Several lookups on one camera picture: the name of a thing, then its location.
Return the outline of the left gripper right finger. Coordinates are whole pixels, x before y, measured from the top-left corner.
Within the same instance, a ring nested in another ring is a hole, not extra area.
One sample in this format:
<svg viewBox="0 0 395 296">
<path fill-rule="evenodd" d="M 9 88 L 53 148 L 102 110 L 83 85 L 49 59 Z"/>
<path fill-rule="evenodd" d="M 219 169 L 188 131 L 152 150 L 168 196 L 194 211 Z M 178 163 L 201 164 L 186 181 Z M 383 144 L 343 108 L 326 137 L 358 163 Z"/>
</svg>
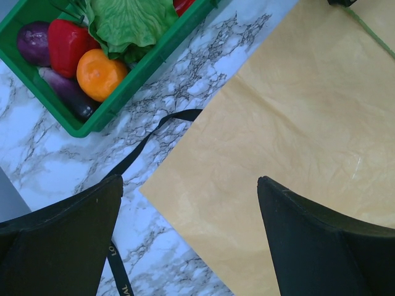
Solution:
<svg viewBox="0 0 395 296">
<path fill-rule="evenodd" d="M 257 195 L 281 295 L 394 295 L 394 229 L 264 176 Z"/>
</svg>

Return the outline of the black printed ribbon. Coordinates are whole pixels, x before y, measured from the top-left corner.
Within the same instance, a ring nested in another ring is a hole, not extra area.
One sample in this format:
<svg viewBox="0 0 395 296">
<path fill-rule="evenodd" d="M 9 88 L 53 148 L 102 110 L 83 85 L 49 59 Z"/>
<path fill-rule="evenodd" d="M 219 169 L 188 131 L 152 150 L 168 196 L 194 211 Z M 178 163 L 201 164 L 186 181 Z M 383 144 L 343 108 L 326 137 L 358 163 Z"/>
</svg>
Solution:
<svg viewBox="0 0 395 296">
<path fill-rule="evenodd" d="M 202 109 L 187 109 L 180 112 L 171 113 L 163 117 L 158 123 L 157 127 L 151 131 L 135 148 L 130 152 L 120 163 L 118 163 L 108 174 L 105 175 L 103 179 L 109 178 L 114 175 L 123 175 L 133 162 L 142 153 L 145 145 L 147 144 L 149 138 L 161 127 L 163 127 L 170 119 L 179 119 L 193 122 Z M 109 262 L 110 269 L 114 276 L 115 285 L 118 290 L 119 295 L 134 295 L 133 289 L 128 278 L 128 274 L 124 267 L 122 258 L 113 240 L 110 242 L 109 251 L 107 253 L 107 261 Z"/>
</svg>

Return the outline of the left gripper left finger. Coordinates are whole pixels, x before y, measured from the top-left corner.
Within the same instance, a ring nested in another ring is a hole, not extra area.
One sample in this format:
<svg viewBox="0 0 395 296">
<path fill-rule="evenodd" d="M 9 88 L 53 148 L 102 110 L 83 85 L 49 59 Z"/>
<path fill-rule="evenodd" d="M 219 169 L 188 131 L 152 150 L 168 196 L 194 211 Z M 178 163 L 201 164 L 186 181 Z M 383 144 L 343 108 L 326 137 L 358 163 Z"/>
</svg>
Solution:
<svg viewBox="0 0 395 296">
<path fill-rule="evenodd" d="M 1 295 L 96 295 L 123 179 L 1 223 Z"/>
</svg>

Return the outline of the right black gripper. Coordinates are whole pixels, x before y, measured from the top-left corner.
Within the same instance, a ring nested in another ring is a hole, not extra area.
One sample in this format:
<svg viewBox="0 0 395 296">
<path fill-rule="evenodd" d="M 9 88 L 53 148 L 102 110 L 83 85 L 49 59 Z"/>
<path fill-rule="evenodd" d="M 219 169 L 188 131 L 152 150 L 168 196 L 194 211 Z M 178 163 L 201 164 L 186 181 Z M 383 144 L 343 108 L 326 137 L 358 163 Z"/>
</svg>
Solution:
<svg viewBox="0 0 395 296">
<path fill-rule="evenodd" d="M 357 0 L 327 0 L 329 5 L 331 6 L 343 6 L 343 7 L 349 7 L 353 5 Z"/>
</svg>

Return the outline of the orange wrapping paper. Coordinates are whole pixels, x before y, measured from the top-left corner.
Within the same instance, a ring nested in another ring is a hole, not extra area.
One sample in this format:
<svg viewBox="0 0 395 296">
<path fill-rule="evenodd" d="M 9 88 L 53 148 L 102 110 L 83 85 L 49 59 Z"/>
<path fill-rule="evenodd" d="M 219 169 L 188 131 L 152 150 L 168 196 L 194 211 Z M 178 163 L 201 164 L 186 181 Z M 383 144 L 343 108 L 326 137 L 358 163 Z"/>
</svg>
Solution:
<svg viewBox="0 0 395 296">
<path fill-rule="evenodd" d="M 394 47 L 394 2 L 352 9 Z M 394 60 L 342 7 L 299 1 L 141 188 L 235 295 L 281 295 L 267 176 L 394 229 Z"/>
</svg>

